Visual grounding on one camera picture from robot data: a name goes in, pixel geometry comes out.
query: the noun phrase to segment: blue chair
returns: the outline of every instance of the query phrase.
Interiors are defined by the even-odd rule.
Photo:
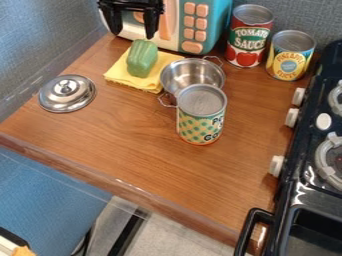
[[[0,148],[0,227],[38,256],[70,256],[111,197]]]

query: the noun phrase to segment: toy can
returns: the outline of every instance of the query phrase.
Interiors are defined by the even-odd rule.
[[[266,62],[267,72],[279,80],[295,81],[303,77],[309,67],[315,40],[298,30],[284,30],[272,38]]]
[[[226,59],[238,67],[255,67],[263,59],[273,14],[266,7],[244,4],[233,10]]]
[[[208,145],[221,135],[227,97],[222,90],[206,84],[183,89],[178,98],[177,133],[186,142]]]

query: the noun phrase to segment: yellow cloth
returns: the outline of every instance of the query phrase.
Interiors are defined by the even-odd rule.
[[[171,62],[184,57],[158,51],[158,60],[146,78],[131,76],[127,71],[126,59],[130,48],[122,54],[120,59],[104,74],[107,81],[132,86],[144,91],[159,93],[163,88],[160,84],[160,73]]]

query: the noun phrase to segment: toy stove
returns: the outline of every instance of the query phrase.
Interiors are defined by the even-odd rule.
[[[285,124],[295,129],[279,177],[275,213],[252,209],[235,255],[244,255],[256,223],[268,225],[262,255],[342,255],[342,40],[328,45],[305,90],[297,88]]]

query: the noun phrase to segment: can lid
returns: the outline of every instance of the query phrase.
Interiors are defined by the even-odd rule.
[[[227,106],[227,97],[217,87],[194,84],[183,89],[178,96],[178,107],[193,116],[212,116]]]
[[[239,5],[234,9],[233,15],[247,25],[262,25],[273,21],[272,12],[256,4]]]
[[[291,52],[304,52],[315,48],[315,40],[308,34],[298,30],[283,30],[273,36],[274,47]]]

